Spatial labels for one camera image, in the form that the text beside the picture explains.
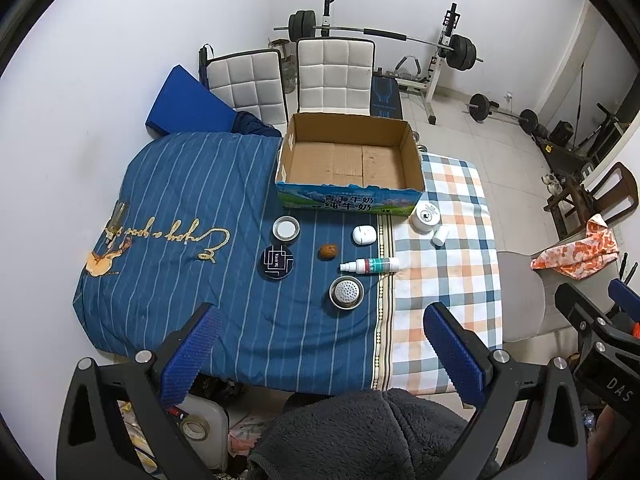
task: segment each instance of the plaid bedsheet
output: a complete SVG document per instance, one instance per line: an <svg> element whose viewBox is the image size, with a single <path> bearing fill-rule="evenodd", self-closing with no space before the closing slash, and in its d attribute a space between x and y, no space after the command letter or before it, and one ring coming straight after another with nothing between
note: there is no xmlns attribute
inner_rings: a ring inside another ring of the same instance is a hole
<svg viewBox="0 0 640 480"><path fill-rule="evenodd" d="M489 348L502 346L502 305L494 231L478 170L445 156L422 155L423 199L450 226L440 248L417 233L408 218L392 217L395 254L404 269L394 276L391 388L415 395L453 391L447 373L424 336L424 307L440 301Z"/></svg>

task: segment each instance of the cable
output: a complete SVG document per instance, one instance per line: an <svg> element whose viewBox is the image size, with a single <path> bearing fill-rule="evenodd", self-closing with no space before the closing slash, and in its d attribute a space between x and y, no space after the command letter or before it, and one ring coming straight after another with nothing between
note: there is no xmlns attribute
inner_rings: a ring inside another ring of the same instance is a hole
<svg viewBox="0 0 640 480"><path fill-rule="evenodd" d="M578 137L578 123L580 122L580 109L582 108L582 82L584 81L584 62L580 67L580 98L578 99L578 115L575 118L574 145L571 150L575 150L575 139Z"/></svg>

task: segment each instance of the weight plate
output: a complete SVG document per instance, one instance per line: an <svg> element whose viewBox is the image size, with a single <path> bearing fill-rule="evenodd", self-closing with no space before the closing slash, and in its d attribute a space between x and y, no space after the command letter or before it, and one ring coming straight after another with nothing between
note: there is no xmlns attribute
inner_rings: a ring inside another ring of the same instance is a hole
<svg viewBox="0 0 640 480"><path fill-rule="evenodd" d="M466 38L453 34L449 41L449 46L453 50L449 50L447 54L447 64L455 70L464 70L463 66L466 59Z"/></svg>
<svg viewBox="0 0 640 480"><path fill-rule="evenodd" d="M476 64L476 46L471 43L469 38L465 38L466 40L466 61L465 61L465 70L469 70L473 68L473 65Z"/></svg>
<svg viewBox="0 0 640 480"><path fill-rule="evenodd" d="M489 99L486 95L474 94L469 101L469 115L476 122L484 121L490 113Z"/></svg>
<svg viewBox="0 0 640 480"><path fill-rule="evenodd" d="M289 15L289 41L293 41L293 37L296 35L296 33L293 31L293 24L295 22L296 19L296 15L295 14L290 14Z"/></svg>
<svg viewBox="0 0 640 480"><path fill-rule="evenodd" d="M548 139L549 138L549 130L545 128L544 124L538 123L536 129L533 130L534 137L540 137L540 139Z"/></svg>
<svg viewBox="0 0 640 480"><path fill-rule="evenodd" d="M293 36L289 33L289 39L293 42L303 38L302 35L302 18L304 18L305 11L299 10L293 16Z"/></svg>
<svg viewBox="0 0 640 480"><path fill-rule="evenodd" d="M302 16L302 37L314 38L316 36L316 13L313 10L305 10Z"/></svg>
<svg viewBox="0 0 640 480"><path fill-rule="evenodd" d="M526 108L520 112L518 124L527 135L533 135L533 132L538 127L538 116L533 110Z"/></svg>

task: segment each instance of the spray bottle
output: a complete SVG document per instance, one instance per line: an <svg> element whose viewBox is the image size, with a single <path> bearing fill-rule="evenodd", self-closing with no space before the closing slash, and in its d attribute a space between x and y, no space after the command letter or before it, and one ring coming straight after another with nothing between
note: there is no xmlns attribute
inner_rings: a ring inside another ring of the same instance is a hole
<svg viewBox="0 0 640 480"><path fill-rule="evenodd" d="M400 270L399 258L358 259L355 262L340 264L340 272L355 272L356 274L380 274L397 270Z"/></svg>

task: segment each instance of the white chair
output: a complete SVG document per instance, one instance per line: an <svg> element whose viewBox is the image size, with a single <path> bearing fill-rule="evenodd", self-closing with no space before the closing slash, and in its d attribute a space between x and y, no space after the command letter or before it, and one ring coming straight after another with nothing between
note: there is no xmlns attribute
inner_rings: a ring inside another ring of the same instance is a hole
<svg viewBox="0 0 640 480"><path fill-rule="evenodd" d="M304 38L298 54L298 111L369 115L375 44Z"/></svg>
<svg viewBox="0 0 640 480"><path fill-rule="evenodd" d="M287 102L279 51L267 48L215 57L207 64L209 90L234 110L287 131Z"/></svg>
<svg viewBox="0 0 640 480"><path fill-rule="evenodd" d="M615 263L588 278L572 280L553 269L531 270L533 257L498 251L504 341L519 341L571 326L556 309L555 294L561 283L575 285L603 313L613 306L607 287L618 277Z"/></svg>

